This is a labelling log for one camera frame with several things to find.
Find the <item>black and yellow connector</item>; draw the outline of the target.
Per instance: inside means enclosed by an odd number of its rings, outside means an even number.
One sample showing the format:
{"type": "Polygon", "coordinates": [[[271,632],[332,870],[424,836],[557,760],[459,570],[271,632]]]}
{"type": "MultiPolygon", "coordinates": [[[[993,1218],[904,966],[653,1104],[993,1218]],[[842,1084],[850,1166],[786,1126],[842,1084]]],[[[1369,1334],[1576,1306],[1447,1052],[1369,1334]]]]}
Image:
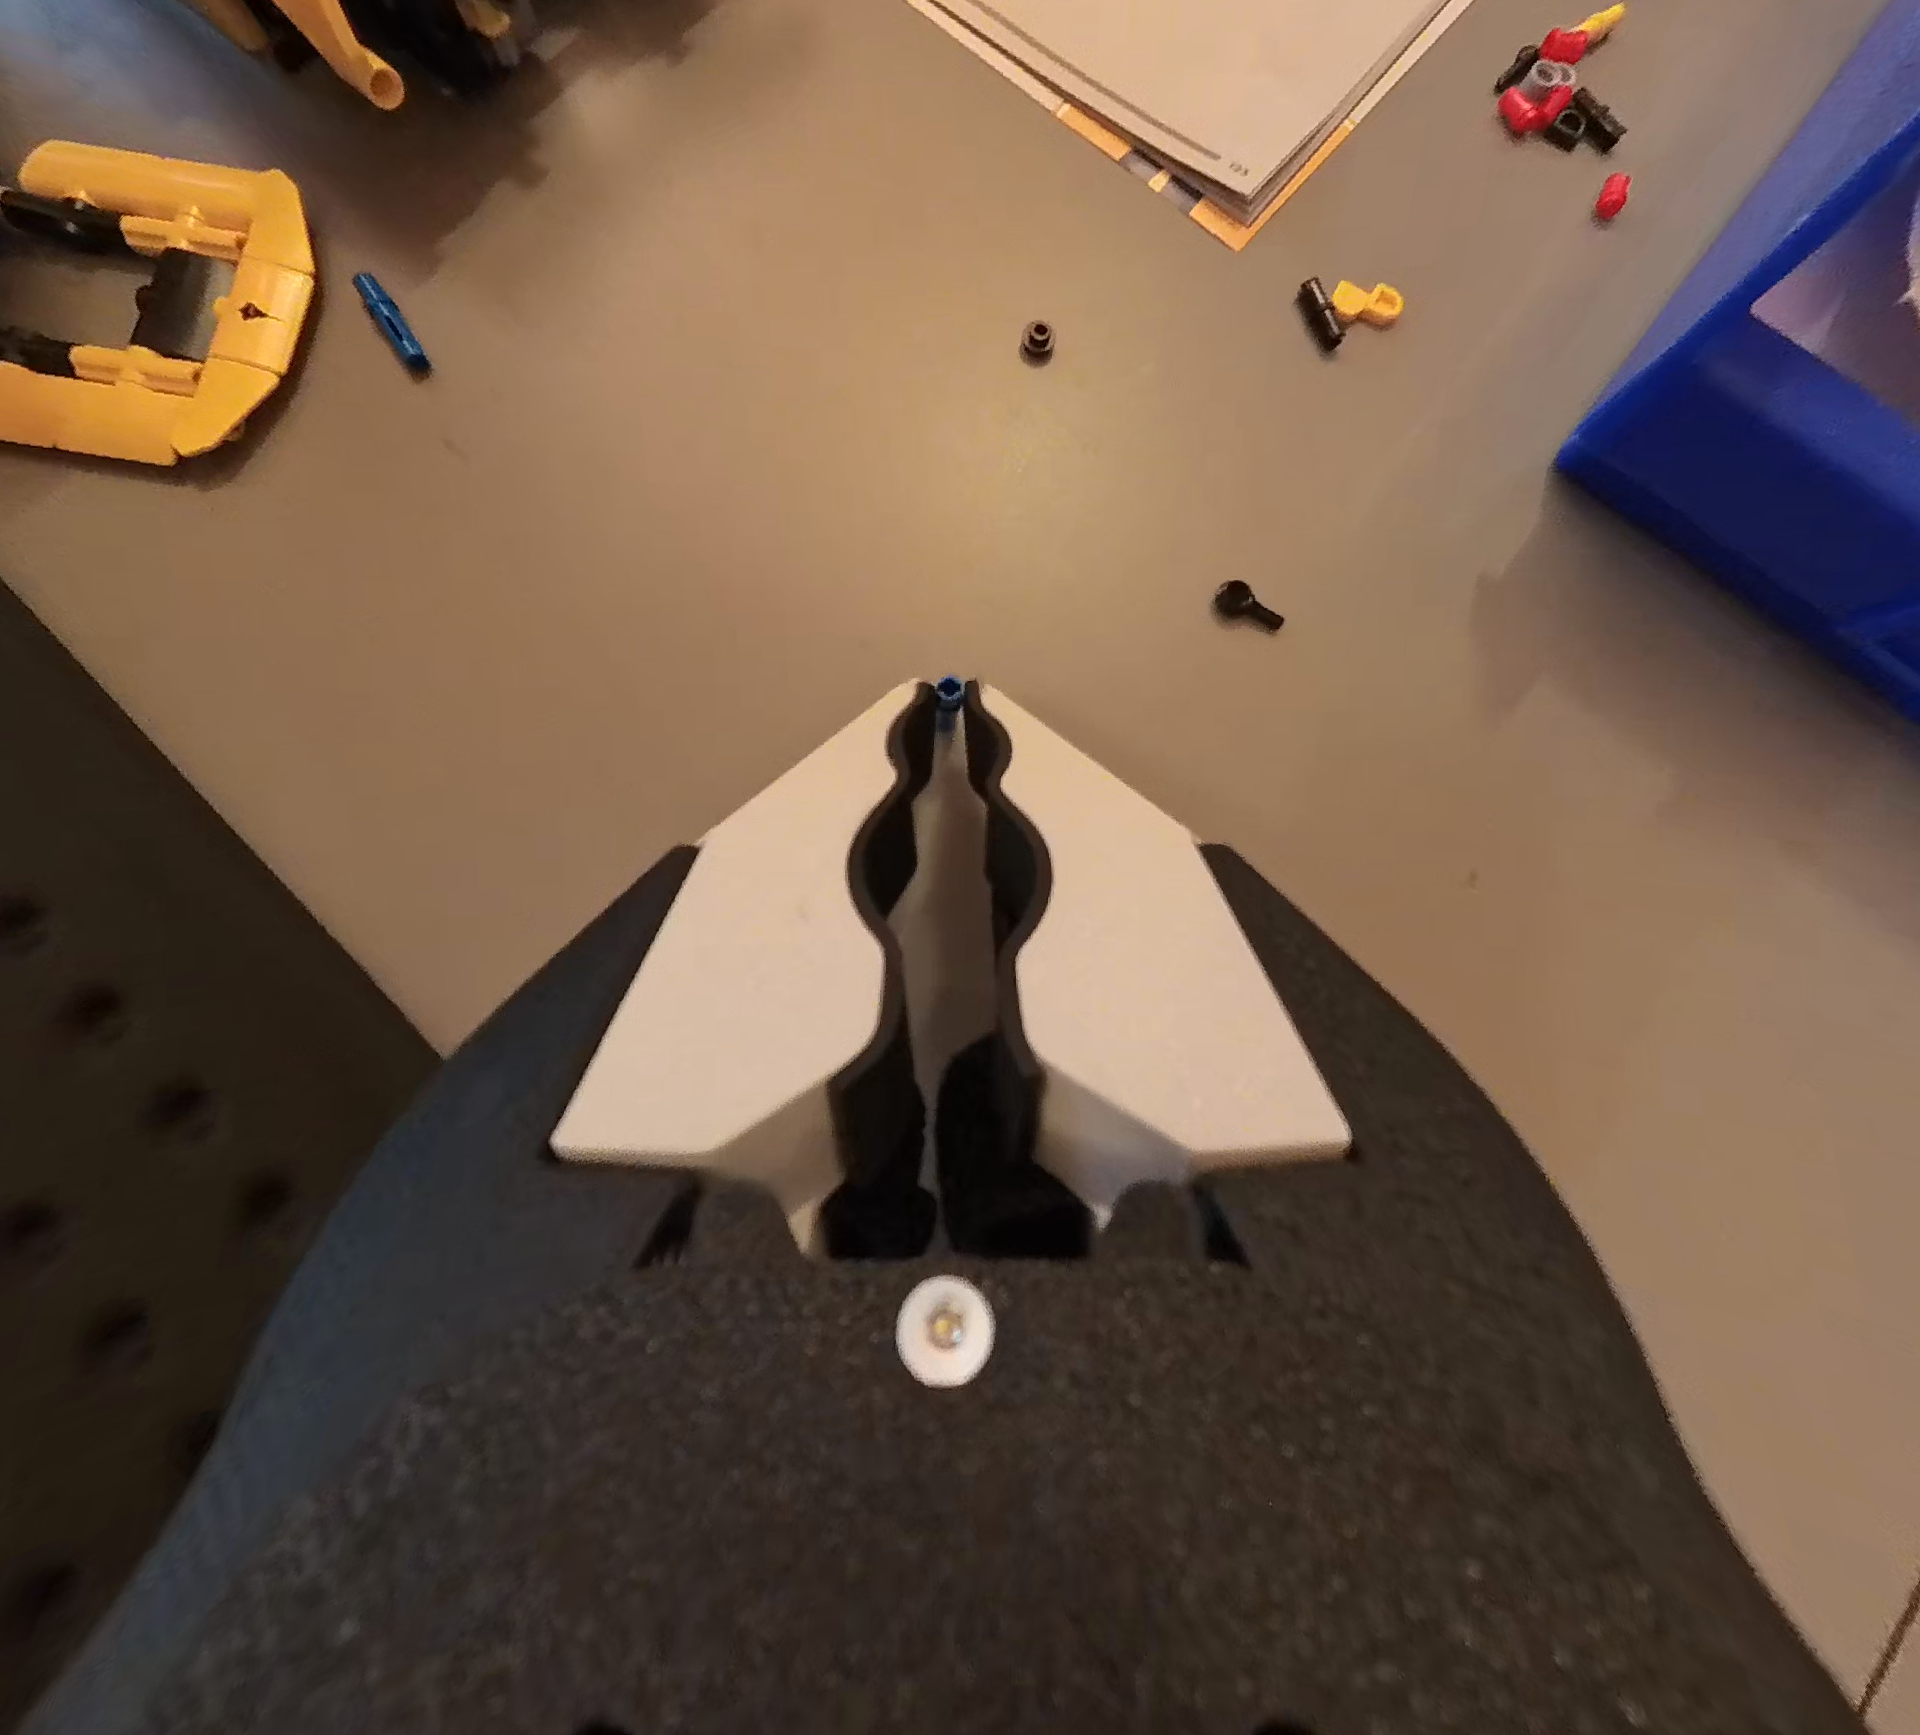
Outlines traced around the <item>black and yellow connector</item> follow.
{"type": "Polygon", "coordinates": [[[1296,290],[1294,308],[1316,350],[1337,356],[1356,328],[1394,328],[1406,312],[1406,298],[1390,284],[1308,278],[1296,290]]]}

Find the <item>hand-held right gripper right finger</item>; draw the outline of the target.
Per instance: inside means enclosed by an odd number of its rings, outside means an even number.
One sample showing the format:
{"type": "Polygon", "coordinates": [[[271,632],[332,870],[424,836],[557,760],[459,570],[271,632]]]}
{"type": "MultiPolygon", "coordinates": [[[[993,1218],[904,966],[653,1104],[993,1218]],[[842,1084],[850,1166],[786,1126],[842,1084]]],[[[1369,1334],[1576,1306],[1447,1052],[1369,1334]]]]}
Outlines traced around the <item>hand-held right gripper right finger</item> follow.
{"type": "Polygon", "coordinates": [[[1352,1128],[1200,842],[970,684],[996,1030],[995,1136],[1069,1188],[1337,1162],[1352,1128]]]}

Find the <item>black perforated board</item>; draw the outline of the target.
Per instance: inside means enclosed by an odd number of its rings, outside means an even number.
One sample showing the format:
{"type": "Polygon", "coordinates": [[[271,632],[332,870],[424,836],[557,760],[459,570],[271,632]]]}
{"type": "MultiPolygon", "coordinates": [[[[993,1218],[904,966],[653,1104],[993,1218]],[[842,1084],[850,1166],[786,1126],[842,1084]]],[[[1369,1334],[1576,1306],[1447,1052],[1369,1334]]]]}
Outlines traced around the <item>black perforated board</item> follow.
{"type": "Polygon", "coordinates": [[[443,1054],[3,592],[3,1726],[180,1506],[443,1054]]]}

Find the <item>blue plastic bin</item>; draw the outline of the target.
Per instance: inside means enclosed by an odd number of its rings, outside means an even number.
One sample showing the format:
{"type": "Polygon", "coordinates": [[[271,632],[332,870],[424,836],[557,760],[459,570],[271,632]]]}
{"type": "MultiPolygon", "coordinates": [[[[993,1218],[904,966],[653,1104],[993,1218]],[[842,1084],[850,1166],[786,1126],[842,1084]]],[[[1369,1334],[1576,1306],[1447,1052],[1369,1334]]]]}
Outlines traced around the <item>blue plastic bin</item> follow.
{"type": "Polygon", "coordinates": [[[1554,468],[1918,718],[1918,0],[1893,0],[1554,468]]]}

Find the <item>grey desk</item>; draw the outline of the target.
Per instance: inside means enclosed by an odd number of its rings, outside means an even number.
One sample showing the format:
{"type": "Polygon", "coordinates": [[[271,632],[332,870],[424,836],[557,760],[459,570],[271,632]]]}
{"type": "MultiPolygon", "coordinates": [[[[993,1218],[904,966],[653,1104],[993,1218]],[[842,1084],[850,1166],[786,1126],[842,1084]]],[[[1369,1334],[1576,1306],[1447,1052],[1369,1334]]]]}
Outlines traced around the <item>grey desk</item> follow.
{"type": "Polygon", "coordinates": [[[1885,3],[1479,0],[1234,254],[901,0],[555,5],[517,90],[397,116],[4,0],[8,152],[286,168],[325,258],[252,452],[4,456],[4,578],[444,1052],[885,688],[1010,692],[1499,1100],[1912,1732],[1917,730],[1550,474],[1885,3]],[[1509,136],[1612,5],[1614,152],[1509,136]],[[1405,316],[1324,356],[1308,278],[1405,316]]]}

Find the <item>yellow U-shaped brick assembly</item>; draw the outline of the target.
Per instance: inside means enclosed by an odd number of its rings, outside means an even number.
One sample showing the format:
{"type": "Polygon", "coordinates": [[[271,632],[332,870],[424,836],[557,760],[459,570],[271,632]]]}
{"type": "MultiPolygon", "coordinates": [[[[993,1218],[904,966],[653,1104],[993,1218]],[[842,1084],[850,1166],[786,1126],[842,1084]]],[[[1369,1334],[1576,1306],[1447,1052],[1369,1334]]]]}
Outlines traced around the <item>yellow U-shaped brick assembly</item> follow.
{"type": "Polygon", "coordinates": [[[288,174],[46,142],[3,212],[8,238],[140,270],[121,346],[4,326],[4,444],[174,468],[240,438],[292,372],[319,266],[288,174]]]}

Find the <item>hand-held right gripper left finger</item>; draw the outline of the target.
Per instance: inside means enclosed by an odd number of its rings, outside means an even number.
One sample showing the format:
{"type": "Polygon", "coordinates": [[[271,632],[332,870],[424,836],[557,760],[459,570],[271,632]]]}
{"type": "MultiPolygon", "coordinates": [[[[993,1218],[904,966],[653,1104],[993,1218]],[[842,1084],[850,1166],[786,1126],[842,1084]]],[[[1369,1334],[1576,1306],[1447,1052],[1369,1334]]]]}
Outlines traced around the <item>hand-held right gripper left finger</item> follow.
{"type": "Polygon", "coordinates": [[[877,1180],[915,1134],[901,946],[936,696],[901,684],[701,840],[548,1146],[569,1164],[877,1180]]]}

